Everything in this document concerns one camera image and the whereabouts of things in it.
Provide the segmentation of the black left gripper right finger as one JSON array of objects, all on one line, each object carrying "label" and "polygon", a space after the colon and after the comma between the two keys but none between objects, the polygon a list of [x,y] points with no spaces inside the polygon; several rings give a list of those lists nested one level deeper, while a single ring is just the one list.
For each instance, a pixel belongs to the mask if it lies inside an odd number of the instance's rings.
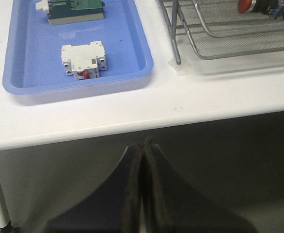
[{"label": "black left gripper right finger", "polygon": [[159,145],[144,147],[145,224],[149,233],[254,233],[245,218],[215,204],[185,181]]}]

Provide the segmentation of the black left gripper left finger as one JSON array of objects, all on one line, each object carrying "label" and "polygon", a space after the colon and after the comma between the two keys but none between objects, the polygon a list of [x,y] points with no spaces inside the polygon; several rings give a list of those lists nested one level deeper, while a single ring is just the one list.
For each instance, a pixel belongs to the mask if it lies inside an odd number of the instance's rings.
[{"label": "black left gripper left finger", "polygon": [[50,220],[46,233],[137,233],[142,146],[128,146],[109,177],[86,199]]}]

